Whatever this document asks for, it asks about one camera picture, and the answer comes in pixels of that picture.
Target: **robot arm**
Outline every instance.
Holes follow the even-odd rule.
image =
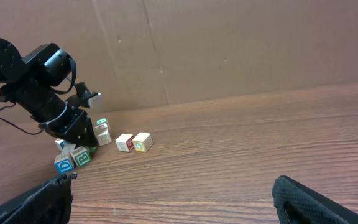
[[[59,86],[70,72],[72,80],[67,91],[52,88]],[[53,137],[95,147],[98,142],[92,121],[78,107],[92,108],[100,93],[89,91],[83,82],[75,84],[75,78],[75,61],[56,44],[41,45],[21,57],[10,42],[0,39],[0,83],[5,83],[0,88],[0,102],[18,103]],[[65,101],[57,96],[68,93],[73,86],[76,95]]]

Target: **wooden block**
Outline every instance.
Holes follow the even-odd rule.
[[[147,152],[153,145],[152,135],[149,133],[139,133],[132,142],[139,152]]]
[[[106,130],[109,131],[109,126],[107,124],[100,124],[94,127],[95,134],[98,135],[100,133],[105,132]]]
[[[61,154],[69,154],[71,151],[74,151],[76,149],[75,146],[76,146],[76,144],[66,143],[65,147],[62,149]]]
[[[103,146],[105,144],[111,143],[111,136],[108,129],[105,129],[103,132],[99,133],[96,136],[96,139],[98,139],[99,145]]]
[[[69,143],[62,139],[56,139],[55,144],[56,144],[57,148],[61,151],[65,147],[65,144],[69,144]]]
[[[89,154],[91,155],[91,157],[93,157],[93,154],[98,150],[98,147],[91,147],[89,148]]]
[[[88,99],[88,105],[89,108],[94,108],[94,107],[98,107],[100,105],[100,97],[101,97],[101,93],[98,93],[98,95]]]
[[[65,172],[71,171],[74,169],[73,159],[69,154],[60,154],[55,158],[55,167],[59,174],[64,174]]]
[[[122,152],[131,152],[134,149],[134,144],[132,140],[134,138],[133,134],[122,134],[116,139],[116,144],[118,150]]]
[[[74,151],[71,151],[70,154],[78,167],[83,167],[92,161],[88,150],[83,146],[80,146]]]
[[[107,124],[107,127],[108,127],[109,131],[111,131],[110,124],[109,124],[109,121],[107,120],[107,118],[103,118],[103,119],[100,119],[100,120],[96,121],[97,126],[99,126],[101,124]]]

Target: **wood grain surface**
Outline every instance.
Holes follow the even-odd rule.
[[[71,223],[278,223],[280,175],[358,213],[358,83],[103,117],[114,138],[149,132],[154,145],[109,144],[77,169]],[[54,176],[57,152],[46,134],[0,127],[0,204]]]

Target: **brown cardboard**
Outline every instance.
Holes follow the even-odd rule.
[[[66,50],[78,81],[103,94],[91,114],[358,82],[351,0],[0,0],[0,37],[22,55]]]

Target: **letter on block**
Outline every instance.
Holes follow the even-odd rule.
[[[139,133],[133,140],[135,150],[147,152],[153,145],[152,136],[149,133]]]
[[[92,160],[88,150],[82,146],[78,147],[74,151],[71,151],[70,154],[72,158],[74,158],[75,164],[77,164],[78,167],[83,167]]]
[[[55,158],[55,167],[59,174],[71,171],[74,169],[73,159],[69,154],[57,155]]]
[[[111,136],[110,136],[109,130],[105,129],[103,132],[99,133],[96,136],[96,139],[98,139],[100,146],[111,143]]]
[[[56,139],[55,144],[56,144],[57,148],[61,151],[65,147],[65,145],[69,144],[69,143],[62,139]]]
[[[103,133],[106,130],[109,131],[107,124],[100,124],[100,125],[97,125],[96,127],[94,127],[94,131],[96,134]]]
[[[116,139],[116,144],[118,150],[122,152],[131,152],[134,149],[134,144],[132,140],[134,138],[133,134],[122,134]]]
[[[109,129],[109,131],[111,131],[110,124],[109,124],[109,121],[107,120],[107,118],[103,118],[103,119],[96,121],[97,126],[99,126],[100,124],[107,124],[107,128]]]

